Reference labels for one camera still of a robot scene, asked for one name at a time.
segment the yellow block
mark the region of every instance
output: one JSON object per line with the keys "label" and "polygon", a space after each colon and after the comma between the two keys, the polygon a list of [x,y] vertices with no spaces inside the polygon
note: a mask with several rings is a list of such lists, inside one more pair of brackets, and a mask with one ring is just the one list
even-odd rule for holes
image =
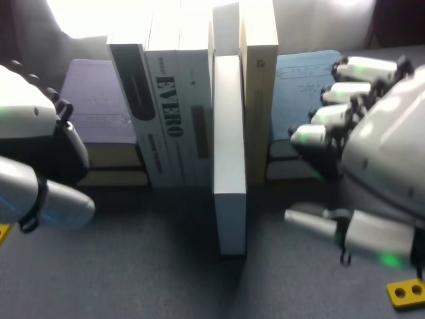
{"label": "yellow block", "polygon": [[425,306],[425,283],[420,279],[394,282],[386,286],[392,307],[397,310]]}
{"label": "yellow block", "polygon": [[5,241],[7,235],[11,232],[13,225],[0,224],[0,246]]}

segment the hole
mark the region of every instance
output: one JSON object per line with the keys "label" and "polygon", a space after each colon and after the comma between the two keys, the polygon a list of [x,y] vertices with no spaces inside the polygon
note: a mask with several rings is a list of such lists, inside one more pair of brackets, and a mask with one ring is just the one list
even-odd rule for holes
{"label": "hole", "polygon": [[402,288],[397,288],[396,289],[396,296],[400,299],[403,299],[404,296],[406,296],[406,292]]}
{"label": "hole", "polygon": [[412,292],[413,292],[415,295],[420,296],[420,295],[422,294],[422,287],[421,287],[421,286],[418,286],[417,284],[415,284],[415,285],[412,287]]}

